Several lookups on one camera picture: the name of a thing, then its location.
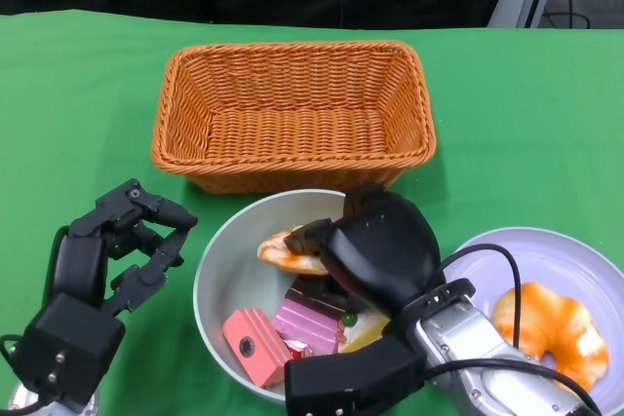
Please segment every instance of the green table surface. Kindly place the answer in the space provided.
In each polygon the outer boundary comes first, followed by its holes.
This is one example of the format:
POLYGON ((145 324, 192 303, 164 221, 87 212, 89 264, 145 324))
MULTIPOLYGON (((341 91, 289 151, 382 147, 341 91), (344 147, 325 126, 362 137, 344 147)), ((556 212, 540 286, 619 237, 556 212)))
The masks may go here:
MULTIPOLYGON (((257 197, 206 195, 150 160, 165 64, 186 46, 408 42, 424 65, 439 146, 394 188, 422 209, 443 254, 485 230, 536 226, 624 267, 624 32, 338 31, 62 12, 0 18, 0 38, 0 333, 22 333, 39 310, 57 228, 119 183, 137 177, 200 219, 185 265, 124 317, 128 333, 100 386, 102 416, 285 414, 221 371, 193 316, 206 244, 257 197)), ((141 261, 113 263, 110 275, 141 261)), ((0 400, 16 382, 0 362, 0 400)), ((389 414, 458 413, 426 388, 389 414)))

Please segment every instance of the grey bowl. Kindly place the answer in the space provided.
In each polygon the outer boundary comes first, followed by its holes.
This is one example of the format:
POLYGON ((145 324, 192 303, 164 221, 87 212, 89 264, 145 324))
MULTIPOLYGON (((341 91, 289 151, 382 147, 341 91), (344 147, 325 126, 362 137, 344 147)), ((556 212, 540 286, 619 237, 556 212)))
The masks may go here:
POLYGON ((206 347, 218 364, 255 394, 284 403, 284 386, 261 389, 252 383, 225 341, 221 328, 241 308, 259 307, 271 318, 294 275, 261 263, 260 243, 284 229, 319 218, 342 216, 344 194, 295 190, 262 199, 232 216, 204 251, 193 287, 195 320, 206 347))

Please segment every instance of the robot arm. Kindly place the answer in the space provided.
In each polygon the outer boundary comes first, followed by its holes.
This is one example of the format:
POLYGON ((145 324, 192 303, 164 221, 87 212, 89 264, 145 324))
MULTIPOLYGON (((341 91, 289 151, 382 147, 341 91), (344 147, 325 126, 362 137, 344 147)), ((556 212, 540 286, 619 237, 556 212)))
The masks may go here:
POLYGON ((58 230, 43 307, 9 356, 9 364, 40 403, 57 401, 81 412, 107 372, 126 328, 116 316, 134 311, 167 281, 170 267, 197 218, 184 207, 146 192, 131 179, 97 199, 96 208, 58 230), (143 220, 174 228, 163 239, 143 220), (149 256, 111 282, 108 258, 134 250, 149 256))
POLYGON ((358 187, 340 220, 315 221, 285 242, 293 253, 320 253, 343 288, 391 319, 383 337, 360 351, 289 361, 290 416, 376 415, 426 381, 465 416, 600 414, 577 384, 505 342, 470 302, 467 279, 447 283, 431 228, 400 196, 358 187))

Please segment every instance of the orange wicker basket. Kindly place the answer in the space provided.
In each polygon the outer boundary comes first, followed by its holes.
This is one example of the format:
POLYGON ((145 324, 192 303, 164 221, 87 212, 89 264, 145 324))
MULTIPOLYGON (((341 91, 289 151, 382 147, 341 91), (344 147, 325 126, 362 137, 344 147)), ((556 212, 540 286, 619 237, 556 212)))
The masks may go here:
POLYGON ((152 159, 208 192, 267 193, 389 185, 435 148, 406 44, 213 45, 169 62, 152 159))

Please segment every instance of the purple plate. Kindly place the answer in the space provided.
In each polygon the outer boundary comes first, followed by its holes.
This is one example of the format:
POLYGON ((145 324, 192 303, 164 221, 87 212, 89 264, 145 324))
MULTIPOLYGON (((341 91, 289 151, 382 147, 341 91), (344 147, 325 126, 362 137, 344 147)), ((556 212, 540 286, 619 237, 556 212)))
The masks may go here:
MULTIPOLYGON (((624 275, 591 247, 553 231, 535 228, 504 228, 483 233, 460 248, 474 244, 498 244, 516 258, 520 279, 540 282, 559 294, 583 303, 609 350, 609 369, 590 395, 604 416, 624 409, 624 275)), ((509 263, 494 251, 474 252, 450 265, 448 280, 468 278, 477 292, 472 300, 484 313, 513 287, 509 263)))

